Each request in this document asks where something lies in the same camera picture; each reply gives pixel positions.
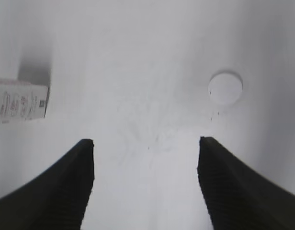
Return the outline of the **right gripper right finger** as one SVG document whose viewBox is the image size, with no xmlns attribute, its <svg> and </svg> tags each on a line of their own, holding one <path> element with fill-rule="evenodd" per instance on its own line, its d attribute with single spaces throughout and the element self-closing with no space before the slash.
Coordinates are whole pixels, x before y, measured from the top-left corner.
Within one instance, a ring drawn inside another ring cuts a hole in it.
<svg viewBox="0 0 295 230">
<path fill-rule="evenodd" d="M 215 230 L 295 230 L 295 195 L 200 138 L 198 181 Z"/>
</svg>

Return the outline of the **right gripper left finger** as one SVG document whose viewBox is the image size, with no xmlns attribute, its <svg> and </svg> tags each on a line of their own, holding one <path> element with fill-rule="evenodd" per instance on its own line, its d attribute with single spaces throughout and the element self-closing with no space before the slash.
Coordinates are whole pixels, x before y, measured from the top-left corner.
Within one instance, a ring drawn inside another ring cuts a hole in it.
<svg viewBox="0 0 295 230">
<path fill-rule="evenodd" d="M 0 230 L 79 230 L 95 179 L 94 144 L 80 140 L 42 174 L 0 199 Z"/>
</svg>

